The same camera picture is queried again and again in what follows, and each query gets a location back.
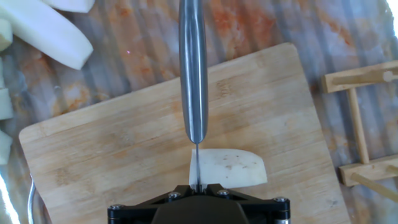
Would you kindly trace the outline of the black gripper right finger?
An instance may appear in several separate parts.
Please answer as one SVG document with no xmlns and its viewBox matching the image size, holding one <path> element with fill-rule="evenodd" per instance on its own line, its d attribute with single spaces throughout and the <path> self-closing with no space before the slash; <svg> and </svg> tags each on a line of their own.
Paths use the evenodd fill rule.
<svg viewBox="0 0 398 224">
<path fill-rule="evenodd" d="M 286 197 L 261 199 L 210 184 L 201 195 L 213 199 L 205 208 L 226 223 L 290 223 L 290 200 Z"/>
</svg>

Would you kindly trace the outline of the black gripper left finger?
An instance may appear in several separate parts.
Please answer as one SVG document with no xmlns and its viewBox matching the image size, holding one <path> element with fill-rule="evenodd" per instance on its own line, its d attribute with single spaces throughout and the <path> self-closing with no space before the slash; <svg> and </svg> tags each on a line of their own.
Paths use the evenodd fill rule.
<svg viewBox="0 0 398 224">
<path fill-rule="evenodd" d="M 197 193 L 189 185 L 178 185 L 167 192 L 137 205 L 114 204 L 108 207 L 108 224 L 151 223 L 161 205 L 194 196 Z"/>
</svg>

